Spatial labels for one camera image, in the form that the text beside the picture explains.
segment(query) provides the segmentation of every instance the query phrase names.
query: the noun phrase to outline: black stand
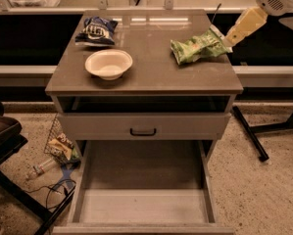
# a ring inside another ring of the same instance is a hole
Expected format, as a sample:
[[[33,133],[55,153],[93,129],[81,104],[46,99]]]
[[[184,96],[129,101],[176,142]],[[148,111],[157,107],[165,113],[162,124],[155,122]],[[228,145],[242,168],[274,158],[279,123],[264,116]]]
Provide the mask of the black stand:
[[[13,154],[15,154],[27,140],[21,135],[12,137],[5,144],[0,147],[0,164],[5,162]],[[55,208],[54,211],[49,211],[36,200],[31,198],[28,193],[23,191],[19,186],[14,184],[8,177],[0,171],[0,185],[17,200],[24,204],[34,214],[38,215],[43,223],[36,231],[35,235],[43,235],[49,229],[51,224],[56,220],[60,213],[65,209],[73,198],[74,188],[67,194],[65,199]]]
[[[233,111],[236,117],[241,121],[245,130],[247,131],[248,135],[252,139],[255,147],[260,153],[259,159],[261,162],[264,162],[269,159],[268,154],[266,153],[265,149],[263,148],[262,144],[258,140],[256,134],[257,133],[265,133],[265,132],[274,132],[280,130],[289,130],[293,129],[293,113],[289,117],[286,122],[281,123],[273,123],[273,124],[266,124],[266,125],[258,125],[258,126],[250,126],[246,119],[243,117],[242,113],[238,109],[238,107],[233,107]]]

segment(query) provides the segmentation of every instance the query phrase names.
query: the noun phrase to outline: snack bag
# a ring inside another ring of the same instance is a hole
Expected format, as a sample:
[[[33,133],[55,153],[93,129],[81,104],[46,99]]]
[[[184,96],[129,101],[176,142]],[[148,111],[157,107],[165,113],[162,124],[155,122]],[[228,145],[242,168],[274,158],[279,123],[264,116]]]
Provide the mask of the snack bag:
[[[184,43],[172,40],[171,49],[179,65],[232,52],[231,48],[225,46],[221,33],[213,25],[202,35],[194,35]]]
[[[92,17],[84,20],[84,29],[75,37],[75,45],[112,46],[117,21]]]

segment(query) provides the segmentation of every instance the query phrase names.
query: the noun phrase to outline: floor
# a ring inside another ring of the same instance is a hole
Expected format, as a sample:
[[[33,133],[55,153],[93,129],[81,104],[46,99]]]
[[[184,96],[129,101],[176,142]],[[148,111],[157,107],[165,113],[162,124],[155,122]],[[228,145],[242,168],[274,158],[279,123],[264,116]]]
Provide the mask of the floor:
[[[251,125],[285,121],[293,103],[237,103]],[[0,169],[31,196],[48,207],[60,194],[47,198],[43,186],[62,176],[59,166],[34,180],[25,180],[33,165],[49,158],[45,154],[56,111],[51,103],[5,104],[5,116],[18,119],[28,143]],[[233,227],[236,235],[293,235],[293,130],[260,135],[270,159],[264,163],[235,117],[214,149],[208,167],[219,223]],[[75,178],[77,169],[72,173]],[[65,225],[68,206],[55,225]],[[0,187],[0,235],[30,235],[40,220]]]

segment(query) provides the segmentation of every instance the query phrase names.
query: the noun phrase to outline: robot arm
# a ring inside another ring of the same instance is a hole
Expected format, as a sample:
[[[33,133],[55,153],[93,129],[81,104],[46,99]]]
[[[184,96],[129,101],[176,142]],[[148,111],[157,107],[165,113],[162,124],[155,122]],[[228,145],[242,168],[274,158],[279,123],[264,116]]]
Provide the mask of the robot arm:
[[[281,16],[293,10],[293,0],[256,0],[258,7],[245,10],[225,37],[229,46],[235,46],[246,36],[263,26],[268,15]]]

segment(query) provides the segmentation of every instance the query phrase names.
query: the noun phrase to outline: green chip bag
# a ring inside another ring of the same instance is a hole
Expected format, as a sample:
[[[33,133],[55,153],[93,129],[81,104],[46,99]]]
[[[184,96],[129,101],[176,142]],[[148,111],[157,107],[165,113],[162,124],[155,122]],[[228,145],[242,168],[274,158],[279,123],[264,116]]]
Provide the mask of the green chip bag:
[[[205,33],[192,36],[184,43],[171,41],[171,49],[179,65],[196,62],[201,58],[217,57],[232,52],[221,40],[222,35],[215,26],[211,26]]]

